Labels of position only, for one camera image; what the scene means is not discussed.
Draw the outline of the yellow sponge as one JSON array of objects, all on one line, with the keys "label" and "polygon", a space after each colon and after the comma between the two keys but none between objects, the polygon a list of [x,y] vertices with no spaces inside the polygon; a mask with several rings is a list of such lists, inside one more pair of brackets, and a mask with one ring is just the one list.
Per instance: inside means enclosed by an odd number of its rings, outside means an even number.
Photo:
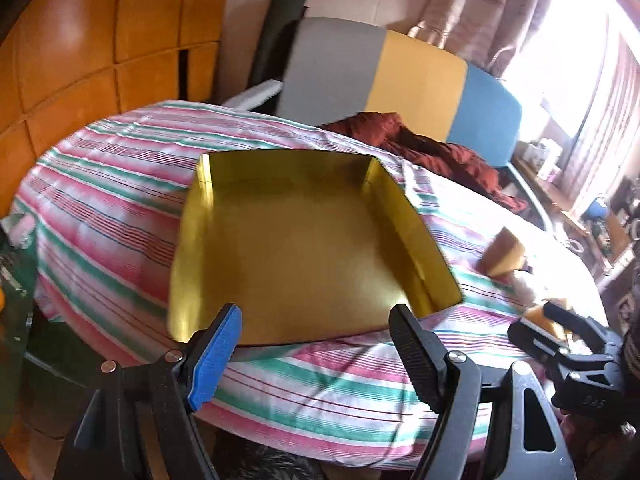
[{"label": "yellow sponge", "polygon": [[475,269],[496,278],[520,270],[525,261],[525,246],[508,228],[502,228],[478,259]]},{"label": "yellow sponge", "polygon": [[571,311],[572,309],[568,306],[567,300],[565,298],[548,298],[545,300],[541,300],[533,305],[533,307],[528,308],[523,313],[523,318],[529,320],[529,322],[534,323],[542,330],[550,334],[559,341],[562,341],[563,344],[567,344],[570,339],[570,333],[559,323],[552,321],[551,318],[548,318],[547,315],[544,314],[544,305],[547,302],[552,302],[552,304],[557,304],[564,310]]}]

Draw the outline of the white plastic bag bundle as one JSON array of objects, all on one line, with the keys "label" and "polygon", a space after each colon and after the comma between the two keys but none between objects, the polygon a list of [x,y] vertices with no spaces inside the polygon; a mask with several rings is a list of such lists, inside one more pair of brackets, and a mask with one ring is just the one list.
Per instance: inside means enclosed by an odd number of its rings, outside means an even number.
[{"label": "white plastic bag bundle", "polygon": [[510,275],[510,283],[515,296],[526,308],[531,307],[536,300],[536,280],[533,274],[524,270],[514,270]]}]

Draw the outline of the wooden desk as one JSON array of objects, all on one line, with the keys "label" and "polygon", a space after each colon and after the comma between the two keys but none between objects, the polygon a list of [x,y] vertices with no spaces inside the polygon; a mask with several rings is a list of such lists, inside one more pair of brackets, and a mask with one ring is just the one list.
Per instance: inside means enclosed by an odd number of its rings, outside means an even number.
[{"label": "wooden desk", "polygon": [[541,202],[551,223],[561,222],[567,237],[577,240],[584,246],[584,255],[587,255],[588,269],[591,274],[597,278],[609,274],[613,269],[610,259],[601,252],[589,226],[579,220],[576,214],[570,212],[570,203],[564,194],[554,184],[539,179],[533,168],[518,156],[512,157],[511,164]]}]

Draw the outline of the blue jug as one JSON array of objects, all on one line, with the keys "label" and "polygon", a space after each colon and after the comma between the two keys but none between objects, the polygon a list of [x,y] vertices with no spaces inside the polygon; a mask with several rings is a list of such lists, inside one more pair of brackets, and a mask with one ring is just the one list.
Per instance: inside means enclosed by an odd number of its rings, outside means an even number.
[{"label": "blue jug", "polygon": [[595,198],[582,214],[582,220],[605,220],[608,216],[608,202],[604,197]]}]

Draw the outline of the white carton on desk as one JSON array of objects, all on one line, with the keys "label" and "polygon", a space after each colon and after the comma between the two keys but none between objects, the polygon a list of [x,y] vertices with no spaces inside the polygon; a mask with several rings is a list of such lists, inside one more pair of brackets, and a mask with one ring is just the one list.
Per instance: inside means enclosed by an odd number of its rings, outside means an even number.
[{"label": "white carton on desk", "polygon": [[549,182],[552,174],[558,169],[556,163],[559,161],[562,151],[562,146],[557,144],[555,140],[542,138],[526,145],[523,160],[535,170],[535,174],[540,180]]}]

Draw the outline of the rust red jacket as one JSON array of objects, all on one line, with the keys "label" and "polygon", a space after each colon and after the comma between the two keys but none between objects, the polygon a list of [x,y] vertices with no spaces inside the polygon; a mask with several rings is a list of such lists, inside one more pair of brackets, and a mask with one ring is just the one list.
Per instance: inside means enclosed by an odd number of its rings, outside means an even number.
[{"label": "rust red jacket", "polygon": [[489,166],[479,154],[459,144],[417,136],[396,113],[358,113],[322,125],[321,129],[399,155],[492,200],[512,214],[521,214],[529,208],[522,198],[503,191],[499,171]]}]

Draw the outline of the striped bed sheet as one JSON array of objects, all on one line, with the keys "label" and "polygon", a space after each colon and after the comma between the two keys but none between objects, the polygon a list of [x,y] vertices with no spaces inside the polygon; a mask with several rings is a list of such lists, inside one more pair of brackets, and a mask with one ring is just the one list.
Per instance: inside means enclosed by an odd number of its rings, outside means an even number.
[{"label": "striped bed sheet", "polygon": [[36,222],[37,301],[104,358],[152,362],[219,309],[242,336],[200,416],[344,467],[411,469],[436,417],[387,330],[395,304],[475,363],[521,359],[526,307],[477,261],[502,229],[542,296],[605,320],[552,234],[382,148],[286,119],[165,101],[43,153],[13,212]]}]

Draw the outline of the gold box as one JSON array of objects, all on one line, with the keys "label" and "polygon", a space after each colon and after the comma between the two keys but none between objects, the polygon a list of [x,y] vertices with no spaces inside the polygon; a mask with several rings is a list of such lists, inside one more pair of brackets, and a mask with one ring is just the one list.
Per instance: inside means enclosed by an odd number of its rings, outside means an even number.
[{"label": "gold box", "polygon": [[418,318],[460,304],[422,200],[415,177],[371,155],[203,154],[180,220],[168,332],[186,341],[235,304],[244,346],[298,344],[382,330],[396,304]]}]

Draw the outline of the pink curtain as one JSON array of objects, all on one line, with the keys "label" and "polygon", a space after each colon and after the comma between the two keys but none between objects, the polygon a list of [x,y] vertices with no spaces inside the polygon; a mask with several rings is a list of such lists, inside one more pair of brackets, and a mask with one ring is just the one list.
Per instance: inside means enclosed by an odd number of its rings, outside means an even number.
[{"label": "pink curtain", "polygon": [[620,183],[639,141],[639,34],[615,0],[427,0],[408,34],[501,82],[519,141],[561,133],[570,211]]}]

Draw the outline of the grey yellow blue chair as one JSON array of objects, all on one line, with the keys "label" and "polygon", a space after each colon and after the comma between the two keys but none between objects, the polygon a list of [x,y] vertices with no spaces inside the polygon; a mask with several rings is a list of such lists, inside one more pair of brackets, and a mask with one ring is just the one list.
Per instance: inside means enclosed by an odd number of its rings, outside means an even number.
[{"label": "grey yellow blue chair", "polygon": [[504,171],[529,200],[529,222],[552,222],[512,165],[520,102],[494,76],[445,50],[381,27],[340,20],[299,21],[284,73],[254,84],[224,104],[310,126],[361,112],[396,113],[410,131],[459,144]]}]

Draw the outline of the wooden wardrobe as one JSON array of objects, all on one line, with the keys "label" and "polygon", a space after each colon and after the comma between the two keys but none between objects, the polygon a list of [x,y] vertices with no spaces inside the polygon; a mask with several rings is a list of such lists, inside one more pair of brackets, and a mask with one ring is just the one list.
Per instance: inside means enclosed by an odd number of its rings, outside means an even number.
[{"label": "wooden wardrobe", "polygon": [[30,0],[1,41],[1,209],[95,120],[214,90],[226,0]]}]

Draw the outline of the black rolled mat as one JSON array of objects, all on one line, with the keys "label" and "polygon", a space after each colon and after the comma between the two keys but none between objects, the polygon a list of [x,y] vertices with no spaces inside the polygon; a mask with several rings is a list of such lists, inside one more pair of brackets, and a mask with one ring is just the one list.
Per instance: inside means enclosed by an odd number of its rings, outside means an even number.
[{"label": "black rolled mat", "polygon": [[270,0],[250,66],[249,87],[282,78],[297,26],[306,11],[307,0]]}]

